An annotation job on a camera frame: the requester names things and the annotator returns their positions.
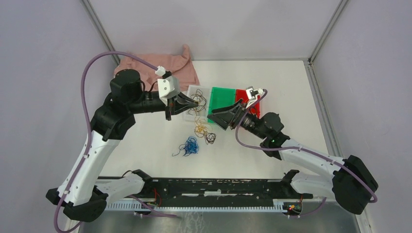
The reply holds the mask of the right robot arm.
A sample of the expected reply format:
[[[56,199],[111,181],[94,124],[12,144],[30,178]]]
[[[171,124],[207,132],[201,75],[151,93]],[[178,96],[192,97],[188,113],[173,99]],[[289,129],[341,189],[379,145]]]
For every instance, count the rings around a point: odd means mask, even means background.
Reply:
[[[312,150],[282,132],[284,125],[277,113],[269,112],[262,117],[249,112],[238,101],[235,104],[212,110],[207,118],[223,130],[231,128],[246,131],[263,139],[259,146],[240,144],[261,150],[267,156],[293,163],[310,170],[308,175],[300,171],[288,173],[281,184],[281,193],[287,198],[299,194],[313,194],[331,198],[345,210],[360,215],[367,204],[376,203],[378,183],[361,158],[328,155]]]

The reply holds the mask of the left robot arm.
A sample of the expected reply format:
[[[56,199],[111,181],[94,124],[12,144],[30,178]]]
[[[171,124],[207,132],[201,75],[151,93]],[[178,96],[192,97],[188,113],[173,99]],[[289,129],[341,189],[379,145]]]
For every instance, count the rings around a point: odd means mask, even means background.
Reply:
[[[164,112],[170,120],[173,115],[197,107],[197,102],[180,91],[178,79],[170,72],[157,85],[156,91],[145,90],[140,74],[133,69],[121,70],[111,80],[111,91],[89,122],[90,131],[75,166],[58,188],[46,194],[69,219],[92,222],[108,205],[122,198],[151,195],[151,178],[141,170],[104,185],[96,185],[96,181],[109,156],[135,124],[136,114]]]

